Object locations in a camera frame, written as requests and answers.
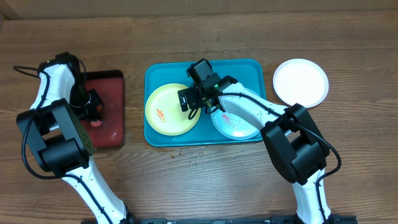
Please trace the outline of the orange and green sponge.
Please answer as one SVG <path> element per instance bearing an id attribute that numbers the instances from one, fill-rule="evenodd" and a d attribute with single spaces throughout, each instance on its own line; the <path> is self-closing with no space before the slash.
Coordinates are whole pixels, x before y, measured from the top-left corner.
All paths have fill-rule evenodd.
<path id="1" fill-rule="evenodd" d="M 98 116 L 98 119 L 93 119 L 90 121 L 90 125 L 92 127 L 99 127 L 102 125 L 102 121 L 100 120 L 100 112 L 101 112 L 102 108 L 103 107 L 101 105 L 96 107 L 96 112 L 99 114 L 99 116 Z"/>

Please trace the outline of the green plastic plate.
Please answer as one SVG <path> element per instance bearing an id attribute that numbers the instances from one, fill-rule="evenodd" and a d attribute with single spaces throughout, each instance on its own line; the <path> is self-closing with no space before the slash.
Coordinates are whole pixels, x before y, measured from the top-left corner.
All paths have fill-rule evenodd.
<path id="1" fill-rule="evenodd" d="M 179 83 L 162 85 L 154 90 L 146 101 L 145 116 L 149 125 L 158 133 L 176 136 L 191 130 L 200 118 L 201 109 L 192 119 L 191 110 L 182 111 L 178 91 L 187 86 Z"/>

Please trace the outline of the white plastic plate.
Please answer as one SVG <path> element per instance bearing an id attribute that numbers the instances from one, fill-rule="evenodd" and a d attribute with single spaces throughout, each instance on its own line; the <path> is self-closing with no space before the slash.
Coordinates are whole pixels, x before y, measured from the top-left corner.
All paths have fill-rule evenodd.
<path id="1" fill-rule="evenodd" d="M 294 58 L 280 64 L 274 72 L 273 87 L 276 95 L 286 104 L 296 103 L 312 108 L 327 96 L 329 81 L 324 70 L 316 63 Z"/>

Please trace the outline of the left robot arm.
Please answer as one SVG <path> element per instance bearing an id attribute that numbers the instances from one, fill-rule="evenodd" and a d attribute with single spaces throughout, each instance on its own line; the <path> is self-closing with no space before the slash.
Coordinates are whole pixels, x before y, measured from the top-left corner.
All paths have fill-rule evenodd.
<path id="1" fill-rule="evenodd" d="M 94 159 L 96 148 L 124 144 L 124 77 L 120 70 L 87 72 L 64 52 L 37 68 L 15 66 L 40 79 L 30 109 L 17 115 L 25 168 L 39 179 L 62 179 L 93 212 L 97 223 L 135 223 Z"/>

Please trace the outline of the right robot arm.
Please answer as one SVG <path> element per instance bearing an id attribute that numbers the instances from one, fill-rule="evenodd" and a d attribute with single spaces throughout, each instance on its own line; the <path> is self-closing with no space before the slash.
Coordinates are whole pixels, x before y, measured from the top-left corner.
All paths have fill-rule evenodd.
<path id="1" fill-rule="evenodd" d="M 300 104 L 275 105 L 249 91 L 231 76 L 221 78 L 203 58 L 187 68 L 193 87 L 178 91 L 182 111 L 239 116 L 260 131 L 277 172 L 293 185 L 301 223 L 331 223 L 323 178 L 330 148 L 308 110 Z"/>

